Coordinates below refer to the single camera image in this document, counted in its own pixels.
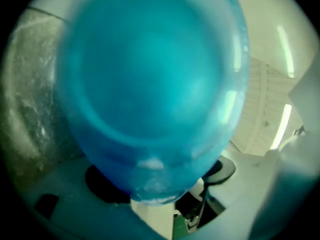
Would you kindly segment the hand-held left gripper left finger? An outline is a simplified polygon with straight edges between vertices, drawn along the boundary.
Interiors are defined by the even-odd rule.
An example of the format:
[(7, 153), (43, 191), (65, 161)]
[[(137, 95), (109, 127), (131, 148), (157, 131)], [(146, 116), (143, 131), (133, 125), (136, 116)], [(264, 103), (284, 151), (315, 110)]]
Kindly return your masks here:
[(56, 92), (88, 160), (131, 199), (168, 204), (216, 162), (250, 78), (238, 0), (74, 0)]

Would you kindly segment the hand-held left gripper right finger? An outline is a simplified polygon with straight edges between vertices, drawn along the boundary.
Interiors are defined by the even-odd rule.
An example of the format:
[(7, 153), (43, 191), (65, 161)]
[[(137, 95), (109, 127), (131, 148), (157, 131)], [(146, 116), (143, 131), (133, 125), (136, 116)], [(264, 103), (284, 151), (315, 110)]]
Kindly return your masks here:
[(278, 150), (271, 187), (252, 225), (250, 239), (271, 240), (291, 223), (320, 180), (320, 67), (312, 66), (290, 93), (303, 121)]

